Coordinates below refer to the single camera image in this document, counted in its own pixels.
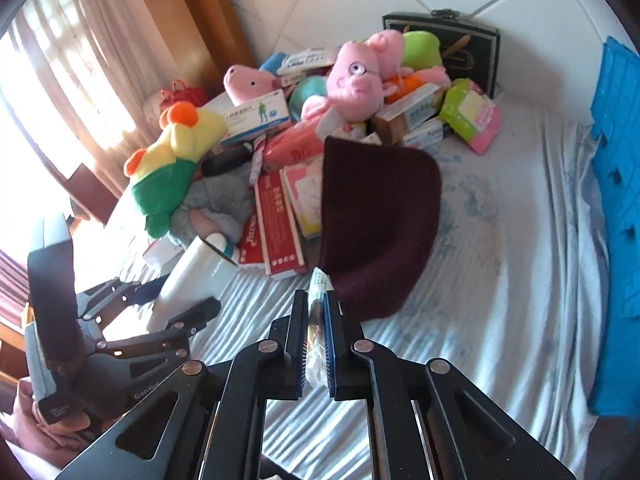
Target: dark red knit hat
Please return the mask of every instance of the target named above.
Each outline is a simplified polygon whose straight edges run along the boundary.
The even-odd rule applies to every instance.
[[[429,259],[441,193],[425,152],[327,138],[319,266],[345,314],[366,321],[402,307]]]

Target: gray plush toy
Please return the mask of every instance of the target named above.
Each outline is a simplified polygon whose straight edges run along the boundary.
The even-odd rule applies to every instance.
[[[172,214],[169,238],[184,248],[189,247],[198,236],[193,211],[199,210],[206,217],[204,222],[208,220],[212,222],[210,225],[217,226],[213,232],[220,232],[237,244],[253,208],[254,194],[239,177],[222,174],[203,178],[191,184],[180,207]]]

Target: pink pig plush toy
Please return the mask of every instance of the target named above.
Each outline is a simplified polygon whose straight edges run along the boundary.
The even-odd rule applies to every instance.
[[[404,35],[399,30],[377,32],[365,44],[376,53],[382,81],[393,76],[406,77],[414,73],[413,68],[400,66],[404,57]]]
[[[371,36],[366,44],[369,45],[378,57],[380,65],[380,78],[386,81],[393,76],[407,77],[414,73],[414,69],[402,65],[404,57],[404,34],[399,30],[383,30]],[[436,83],[449,89],[451,79],[443,66],[432,66],[415,73],[423,83]]]
[[[239,106],[280,88],[280,80],[271,72],[243,65],[229,67],[223,83],[234,106]]]
[[[373,49],[365,43],[348,41],[327,78],[327,96],[309,97],[302,107],[302,119],[311,119],[335,106],[350,123],[366,121],[396,89],[395,85],[383,85]]]

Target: black box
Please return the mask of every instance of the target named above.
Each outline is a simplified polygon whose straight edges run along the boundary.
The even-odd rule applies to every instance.
[[[383,16],[385,28],[405,32],[426,30],[440,39],[440,53],[469,34],[470,41],[448,59],[443,59],[451,80],[469,78],[489,96],[494,96],[495,77],[500,53],[500,32],[497,28],[465,21],[453,10],[434,10],[431,14],[419,12],[392,12]]]

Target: blue plastic crate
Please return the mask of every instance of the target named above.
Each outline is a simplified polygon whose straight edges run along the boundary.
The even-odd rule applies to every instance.
[[[640,57],[609,38],[591,106],[607,219],[609,309],[592,412],[640,415]]]

